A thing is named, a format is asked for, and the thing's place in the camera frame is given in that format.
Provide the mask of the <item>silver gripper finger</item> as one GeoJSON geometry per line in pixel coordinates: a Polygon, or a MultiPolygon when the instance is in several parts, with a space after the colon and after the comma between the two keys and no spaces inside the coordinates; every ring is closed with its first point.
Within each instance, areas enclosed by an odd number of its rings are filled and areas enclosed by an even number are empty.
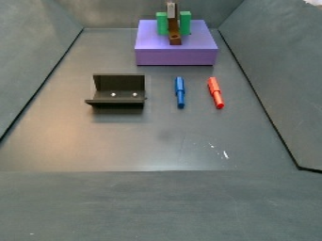
{"type": "Polygon", "coordinates": [[[176,4],[173,2],[165,3],[166,19],[174,19],[176,17],[176,4]]]}

